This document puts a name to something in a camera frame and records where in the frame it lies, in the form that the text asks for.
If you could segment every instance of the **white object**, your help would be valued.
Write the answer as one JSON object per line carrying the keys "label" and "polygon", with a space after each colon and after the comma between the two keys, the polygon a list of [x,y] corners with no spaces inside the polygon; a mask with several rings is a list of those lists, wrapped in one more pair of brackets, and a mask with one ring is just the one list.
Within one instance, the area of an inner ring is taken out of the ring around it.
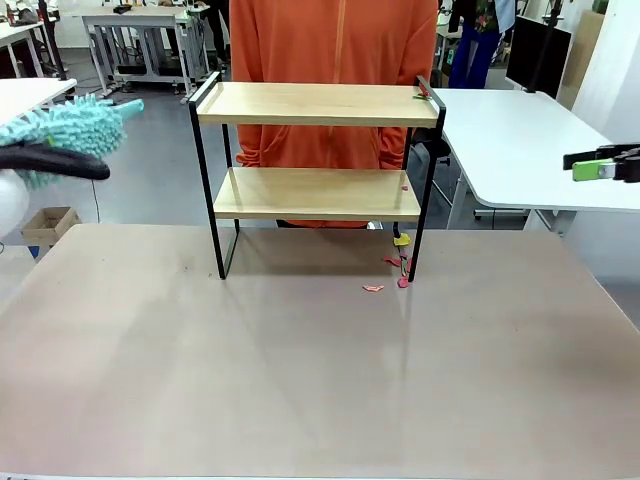
{"label": "white object", "polygon": [[[0,311],[13,293],[18,290],[35,264],[36,261],[27,247],[4,246],[0,255]],[[6,480],[6,477],[0,477],[0,480]]]}
{"label": "white object", "polygon": [[16,228],[29,207],[29,193],[13,170],[0,170],[0,238]]}
{"label": "white object", "polygon": [[[0,125],[48,102],[69,90],[75,80],[21,78],[0,80]],[[29,193],[13,170],[0,170],[0,238],[22,221],[29,206]]]}
{"label": "white object", "polygon": [[19,117],[76,85],[75,79],[8,78],[0,79],[0,125]]}

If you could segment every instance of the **desk leg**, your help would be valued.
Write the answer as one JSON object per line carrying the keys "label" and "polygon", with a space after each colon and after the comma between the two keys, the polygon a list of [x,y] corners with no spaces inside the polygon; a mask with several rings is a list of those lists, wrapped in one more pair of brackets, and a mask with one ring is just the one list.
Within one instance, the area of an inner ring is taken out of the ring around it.
{"label": "desk leg", "polygon": [[53,48],[51,47],[51,39],[49,38],[49,35],[47,34],[47,29],[44,26],[44,23],[42,24],[42,27],[40,27],[40,31],[42,32],[42,39],[44,40],[44,43],[47,46],[47,51],[49,52],[49,59],[51,61],[51,64],[53,66],[55,66],[56,61],[55,61],[55,57],[53,56]]}
{"label": "desk leg", "polygon": [[202,32],[202,55],[203,55],[203,61],[204,61],[204,66],[207,70],[207,76],[211,73],[211,69],[209,68],[209,55],[207,55],[207,40],[206,40],[206,30],[204,28],[204,20],[202,20],[202,18],[198,17],[198,22],[199,22],[199,26],[198,26],[198,31]]}
{"label": "desk leg", "polygon": [[442,42],[440,43],[440,58],[438,59],[438,70],[442,71],[442,66],[444,65],[444,51],[447,46],[447,39],[445,37],[442,38]]}
{"label": "desk leg", "polygon": [[197,71],[196,64],[194,62],[193,55],[195,41],[193,39],[193,23],[191,22],[192,21],[185,25],[179,26],[180,30],[186,33],[186,35],[184,36],[184,51],[187,57],[187,76],[189,77],[189,86],[191,86],[191,79],[193,78],[194,80],[197,80],[198,74],[200,73],[199,71]]}
{"label": "desk leg", "polygon": [[84,20],[84,18],[82,19],[82,23],[84,24],[84,33],[87,35],[87,41],[89,42],[89,51],[91,52],[91,60],[93,60],[93,66],[96,68],[96,73],[98,74],[98,80],[100,80],[100,85],[102,86],[102,96],[106,97],[111,94],[111,90],[107,89],[107,84],[104,81],[104,75],[102,74],[102,69],[100,68],[98,55],[96,55],[96,47],[93,45],[93,42],[91,41],[91,34],[89,33],[89,25]]}
{"label": "desk leg", "polygon": [[27,45],[29,45],[29,53],[31,53],[31,60],[33,60],[33,66],[36,69],[36,74],[38,77],[44,77],[44,73],[42,73],[42,65],[40,65],[40,57],[38,57],[38,52],[36,52],[36,47],[33,44],[33,30],[29,32],[27,36]]}
{"label": "desk leg", "polygon": [[462,212],[462,206],[464,205],[464,199],[469,191],[469,184],[464,176],[464,173],[460,173],[458,178],[458,184],[456,185],[456,193],[453,195],[453,205],[449,212],[449,221],[447,222],[447,230],[453,230],[456,223],[460,219],[460,213]]}
{"label": "desk leg", "polygon": [[111,68],[111,62],[109,62],[109,52],[107,51],[107,46],[104,43],[104,38],[107,35],[107,30],[109,27],[95,27],[94,31],[96,32],[96,42],[98,43],[98,50],[100,51],[100,56],[102,57],[102,68],[107,72],[107,75],[113,77],[113,69]]}
{"label": "desk leg", "polygon": [[16,60],[16,54],[13,53],[13,47],[10,43],[7,44],[7,49],[9,50],[9,57],[11,57],[11,65],[13,65],[13,71],[16,74],[16,78],[22,78],[20,69],[18,68],[18,61]]}
{"label": "desk leg", "polygon": [[177,23],[174,24],[174,31],[176,32],[176,43],[178,44],[180,68],[182,69],[182,78],[184,79],[184,89],[186,92],[185,97],[182,100],[180,100],[180,103],[184,105],[185,103],[187,103],[187,100],[189,100],[189,96],[191,96],[191,80],[189,80],[189,76],[187,74],[187,66],[185,65],[185,61],[184,61],[184,54],[186,50],[185,51],[182,50],[182,39],[180,38],[182,36],[182,30],[180,29]]}
{"label": "desk leg", "polygon": [[140,41],[140,49],[142,50],[142,58],[144,60],[144,65],[147,67],[147,75],[152,73],[157,73],[153,69],[153,61],[151,59],[151,51],[149,50],[149,42],[147,42],[147,29],[146,28],[138,28],[138,40]]}
{"label": "desk leg", "polygon": [[531,210],[524,230],[549,230],[563,237],[571,228],[577,212],[560,210],[554,214],[552,210]]}

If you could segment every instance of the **wooden shelf board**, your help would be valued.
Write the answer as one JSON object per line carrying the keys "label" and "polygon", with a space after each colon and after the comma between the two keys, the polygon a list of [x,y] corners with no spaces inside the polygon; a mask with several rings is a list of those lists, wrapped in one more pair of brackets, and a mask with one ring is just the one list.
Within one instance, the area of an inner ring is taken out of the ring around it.
{"label": "wooden shelf board", "polygon": [[436,124],[417,87],[221,82],[198,107],[202,123],[425,127]]}
{"label": "wooden shelf board", "polygon": [[239,219],[415,222],[420,215],[402,170],[230,168],[214,208],[218,218]]}

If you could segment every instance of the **table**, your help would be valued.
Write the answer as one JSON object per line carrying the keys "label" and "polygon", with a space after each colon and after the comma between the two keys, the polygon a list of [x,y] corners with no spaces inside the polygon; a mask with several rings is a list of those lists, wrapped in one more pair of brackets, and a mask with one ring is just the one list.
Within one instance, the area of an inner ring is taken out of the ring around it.
{"label": "table", "polygon": [[[494,208],[530,209],[566,232],[577,211],[638,212],[640,190],[612,181],[574,182],[562,170],[567,153],[611,142],[546,94],[521,90],[439,89],[447,105],[446,139],[458,160],[448,228],[468,188]],[[552,217],[552,211],[560,211]]]}
{"label": "table", "polygon": [[[199,14],[207,8],[199,8],[192,11]],[[195,16],[185,15],[185,7],[133,7],[123,14],[113,12],[113,6],[96,6],[76,8],[71,12],[72,17],[82,17],[93,63],[98,73],[103,95],[107,96],[111,90],[107,88],[102,68],[110,78],[119,78],[122,81],[140,82],[170,82],[184,83],[186,95],[182,103],[193,93],[193,81],[201,80],[210,73],[207,60],[206,45],[203,32],[198,33],[194,26]],[[89,28],[93,27],[96,33],[97,49],[93,45]],[[126,45],[122,35],[122,27],[135,28],[140,41],[142,57],[146,67],[146,73],[122,73],[119,69],[112,68],[114,63],[129,64],[129,56],[122,55],[118,46]],[[182,76],[161,75],[160,63],[165,58],[164,44],[160,34],[161,28],[176,31],[176,42],[180,58]]]}
{"label": "table", "polygon": [[462,38],[462,29],[458,29],[455,32],[450,32],[449,25],[441,25],[436,29],[436,37],[436,50],[440,52],[438,59],[438,70],[442,71],[447,43],[453,40],[460,40]]}
{"label": "table", "polygon": [[0,79],[0,125],[24,112],[47,103],[76,85],[75,79],[7,78]]}
{"label": "table", "polygon": [[75,226],[0,315],[2,469],[637,476],[640,335],[562,241],[422,246],[400,290],[388,232],[245,228],[221,281],[208,228]]}
{"label": "table", "polygon": [[20,78],[20,70],[18,69],[18,62],[16,60],[15,53],[13,53],[13,47],[11,45],[13,43],[19,42],[20,40],[27,41],[27,45],[29,46],[29,53],[31,53],[31,59],[33,60],[33,65],[36,69],[37,75],[39,77],[44,76],[44,74],[42,73],[42,67],[40,65],[40,59],[38,58],[35,46],[33,45],[33,38],[31,37],[31,35],[33,34],[33,29],[39,28],[41,25],[42,22],[34,23],[32,25],[12,27],[8,23],[0,23],[0,47],[7,47],[7,49],[9,50],[9,57],[11,57],[13,71],[18,78]]}
{"label": "table", "polygon": [[18,286],[33,269],[36,261],[27,247],[0,245],[0,310],[4,302],[18,289]]}

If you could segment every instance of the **microfiber duster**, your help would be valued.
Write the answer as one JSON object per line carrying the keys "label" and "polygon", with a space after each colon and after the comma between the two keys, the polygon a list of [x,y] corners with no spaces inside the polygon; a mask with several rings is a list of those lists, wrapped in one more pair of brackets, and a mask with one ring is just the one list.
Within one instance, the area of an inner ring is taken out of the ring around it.
{"label": "microfiber duster", "polygon": [[31,190],[57,175],[104,180],[101,159],[126,138],[123,122],[143,109],[142,100],[113,106],[87,95],[29,112],[0,127],[0,169],[16,170]]}

